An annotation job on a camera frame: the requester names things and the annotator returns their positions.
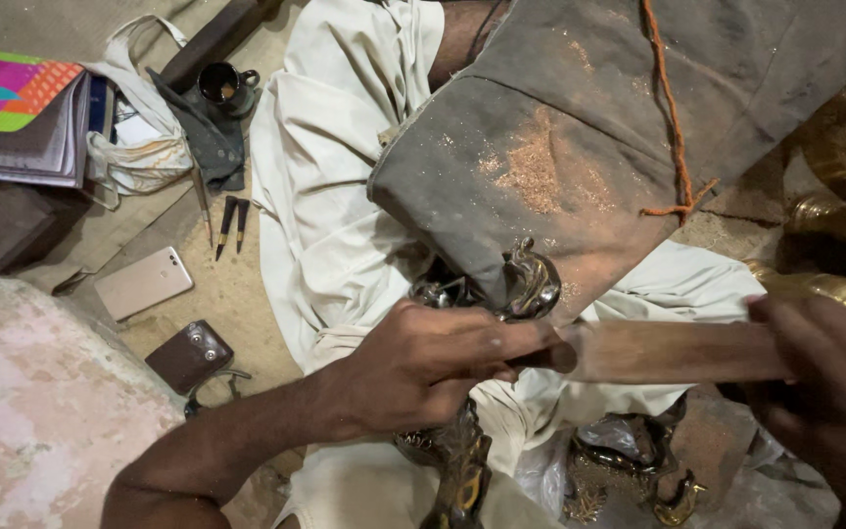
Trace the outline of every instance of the dark cloth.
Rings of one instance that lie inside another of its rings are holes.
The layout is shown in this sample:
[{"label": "dark cloth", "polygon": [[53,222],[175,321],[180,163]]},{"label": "dark cloth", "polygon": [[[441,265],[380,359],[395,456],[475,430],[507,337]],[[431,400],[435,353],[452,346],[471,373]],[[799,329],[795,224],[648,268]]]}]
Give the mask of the dark cloth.
[{"label": "dark cloth", "polygon": [[175,118],[182,124],[188,147],[201,169],[201,180],[213,190],[243,189],[243,149],[241,121],[231,118],[201,97],[195,83],[183,94],[175,93],[158,73],[147,68]]},{"label": "dark cloth", "polygon": [[[695,192],[738,177],[846,83],[846,0],[653,7]],[[513,288],[502,251],[532,235],[565,284],[556,315],[575,317],[679,222],[639,213],[681,203],[645,27],[639,0],[517,0],[387,146],[370,199],[494,308]]]}]

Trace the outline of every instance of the notebook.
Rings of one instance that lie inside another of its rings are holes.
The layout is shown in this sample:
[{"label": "notebook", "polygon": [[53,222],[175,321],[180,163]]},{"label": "notebook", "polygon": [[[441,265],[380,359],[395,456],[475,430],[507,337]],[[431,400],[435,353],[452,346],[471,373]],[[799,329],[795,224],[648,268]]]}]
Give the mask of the notebook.
[{"label": "notebook", "polygon": [[0,53],[1,181],[83,185],[90,85],[79,65]]}]

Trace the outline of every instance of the black mug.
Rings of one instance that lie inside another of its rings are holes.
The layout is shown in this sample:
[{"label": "black mug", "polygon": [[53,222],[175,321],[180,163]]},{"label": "black mug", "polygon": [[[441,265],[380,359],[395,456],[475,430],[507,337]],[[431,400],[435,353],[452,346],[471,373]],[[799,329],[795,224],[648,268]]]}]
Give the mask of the black mug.
[{"label": "black mug", "polygon": [[213,62],[197,75],[197,87],[204,99],[233,117],[240,117],[253,108],[257,84],[259,73],[256,70],[238,73],[229,62]]}]

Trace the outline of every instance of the brown wallet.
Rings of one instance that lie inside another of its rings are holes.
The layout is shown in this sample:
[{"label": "brown wallet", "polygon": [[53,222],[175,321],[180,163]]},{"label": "brown wallet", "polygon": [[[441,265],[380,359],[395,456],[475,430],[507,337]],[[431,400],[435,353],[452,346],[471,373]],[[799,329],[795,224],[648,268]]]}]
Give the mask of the brown wallet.
[{"label": "brown wallet", "polygon": [[233,358],[233,349],[208,322],[198,320],[152,351],[146,364],[176,393],[186,395]]}]

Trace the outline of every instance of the gold smartphone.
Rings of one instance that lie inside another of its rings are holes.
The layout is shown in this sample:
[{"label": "gold smartphone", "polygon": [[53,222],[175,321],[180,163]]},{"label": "gold smartphone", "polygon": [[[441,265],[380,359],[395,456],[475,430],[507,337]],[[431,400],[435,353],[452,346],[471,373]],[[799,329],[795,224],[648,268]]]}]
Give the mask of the gold smartphone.
[{"label": "gold smartphone", "polygon": [[98,280],[93,286],[116,321],[194,286],[182,259],[169,246]]}]

